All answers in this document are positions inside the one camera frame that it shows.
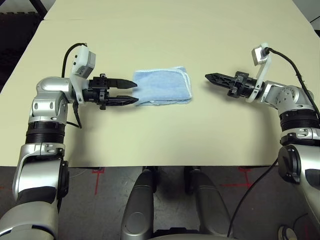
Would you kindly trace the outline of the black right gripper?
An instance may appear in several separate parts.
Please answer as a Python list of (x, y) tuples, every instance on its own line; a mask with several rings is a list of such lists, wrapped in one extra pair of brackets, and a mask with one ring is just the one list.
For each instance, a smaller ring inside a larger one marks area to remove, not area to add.
[(205, 78), (212, 84), (229, 89), (227, 95), (232, 98), (248, 98), (253, 92), (257, 80), (249, 77), (248, 73), (237, 71), (234, 77), (220, 74), (208, 73)]

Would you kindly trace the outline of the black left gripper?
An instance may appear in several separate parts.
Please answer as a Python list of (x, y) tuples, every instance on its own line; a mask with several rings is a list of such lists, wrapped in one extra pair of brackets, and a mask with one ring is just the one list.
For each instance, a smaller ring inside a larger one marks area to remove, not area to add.
[(83, 90), (83, 98), (85, 102), (97, 104), (100, 110), (106, 110), (107, 106), (126, 106), (136, 103), (139, 99), (128, 95), (109, 97), (109, 88), (131, 89), (137, 86), (133, 81), (107, 78), (105, 73), (101, 73), (89, 80), (88, 88)]

